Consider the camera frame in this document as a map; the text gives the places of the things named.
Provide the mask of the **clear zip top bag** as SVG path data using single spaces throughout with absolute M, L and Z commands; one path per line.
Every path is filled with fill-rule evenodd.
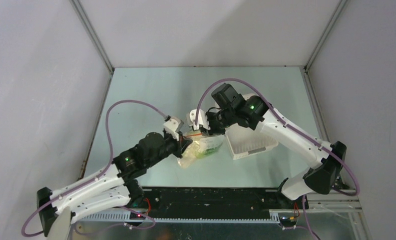
M 181 168 L 188 168 L 196 160 L 207 158 L 218 152 L 223 142 L 224 135 L 204 136 L 198 130 L 190 130 L 185 134 L 186 138 L 192 140 L 192 143 L 182 154 L 182 158 L 178 158 L 177 162 Z

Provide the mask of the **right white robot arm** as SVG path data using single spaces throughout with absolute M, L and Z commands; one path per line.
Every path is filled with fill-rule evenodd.
M 344 143 L 331 143 L 308 134 L 261 96 L 245 99 L 228 83 L 217 87 L 211 97 L 218 110 L 200 111 L 195 118 L 198 121 L 196 126 L 203 134 L 223 135 L 228 127 L 237 124 L 273 137 L 307 163 L 307 170 L 281 183 L 276 196 L 279 207 L 289 209 L 300 196 L 310 192 L 327 195 L 334 188 L 347 152 Z

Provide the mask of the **pale green cabbage leaf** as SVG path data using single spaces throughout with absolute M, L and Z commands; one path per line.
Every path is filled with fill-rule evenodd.
M 198 142 L 197 150 L 201 153 L 200 159 L 214 154 L 223 144 L 223 138 L 201 138 Z

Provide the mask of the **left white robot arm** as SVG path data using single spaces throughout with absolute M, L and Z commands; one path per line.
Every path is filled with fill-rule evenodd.
M 48 236 L 66 207 L 71 211 L 71 223 L 75 223 L 108 208 L 142 206 L 144 191 L 137 178 L 170 155 L 181 158 L 192 142 L 182 134 L 174 138 L 166 131 L 163 134 L 151 132 L 134 147 L 113 158 L 108 168 L 58 190 L 47 187 L 38 190 L 37 208 L 44 236 Z

